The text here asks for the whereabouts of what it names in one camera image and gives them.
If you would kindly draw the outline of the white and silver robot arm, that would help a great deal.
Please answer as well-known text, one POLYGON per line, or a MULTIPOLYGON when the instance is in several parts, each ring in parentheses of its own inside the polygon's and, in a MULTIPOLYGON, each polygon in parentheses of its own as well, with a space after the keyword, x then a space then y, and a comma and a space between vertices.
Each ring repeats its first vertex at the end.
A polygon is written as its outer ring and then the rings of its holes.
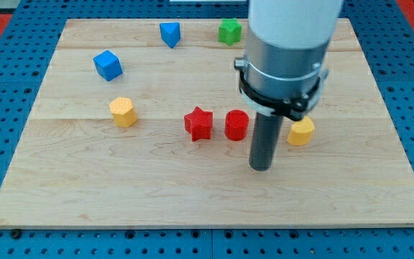
POLYGON ((323 92, 323 61, 342 0, 249 2, 244 55, 234 61, 243 100, 256 112, 249 164, 272 165, 282 122, 300 121, 323 92))

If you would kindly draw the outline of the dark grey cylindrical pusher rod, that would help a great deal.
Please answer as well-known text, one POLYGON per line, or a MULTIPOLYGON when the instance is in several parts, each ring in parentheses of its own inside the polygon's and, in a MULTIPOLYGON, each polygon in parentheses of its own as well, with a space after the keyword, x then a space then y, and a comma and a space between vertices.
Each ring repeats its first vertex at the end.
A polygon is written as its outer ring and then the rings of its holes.
POLYGON ((256 171, 265 171, 272 165, 283 117, 257 113, 249 154, 249 165, 256 171))

